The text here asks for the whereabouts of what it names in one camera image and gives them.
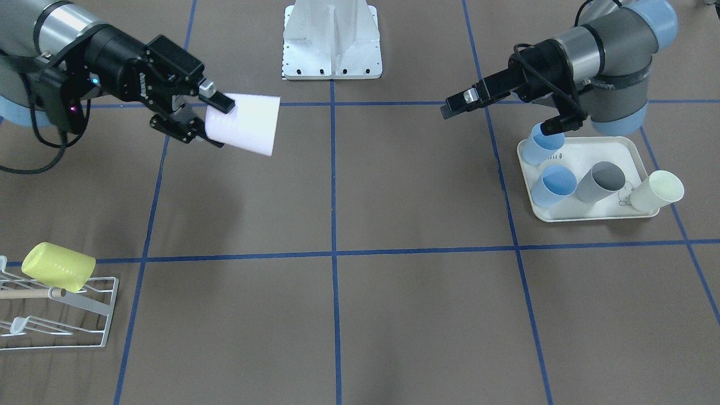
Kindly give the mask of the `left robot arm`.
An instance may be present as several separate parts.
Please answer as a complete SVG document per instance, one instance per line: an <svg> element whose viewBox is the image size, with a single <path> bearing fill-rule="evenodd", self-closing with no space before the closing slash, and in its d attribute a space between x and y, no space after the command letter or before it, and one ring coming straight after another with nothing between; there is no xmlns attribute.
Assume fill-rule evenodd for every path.
<svg viewBox="0 0 720 405"><path fill-rule="evenodd" d="M447 98L443 118L483 109L511 95L555 108L543 136L576 131L586 120L606 136L645 122L653 56L677 36L667 1L586 1L571 29L537 44L519 43L507 68Z"/></svg>

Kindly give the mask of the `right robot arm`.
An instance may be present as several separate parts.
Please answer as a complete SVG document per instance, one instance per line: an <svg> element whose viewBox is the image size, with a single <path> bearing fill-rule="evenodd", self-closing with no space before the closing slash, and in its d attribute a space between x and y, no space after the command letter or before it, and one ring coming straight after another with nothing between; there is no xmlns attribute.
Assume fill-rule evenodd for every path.
<svg viewBox="0 0 720 405"><path fill-rule="evenodd" d="M209 139L185 97L224 114L236 105L203 62L162 34L142 43L70 1L2 2L4 99L80 135L82 103L104 95L142 103L154 112L150 126L182 143Z"/></svg>

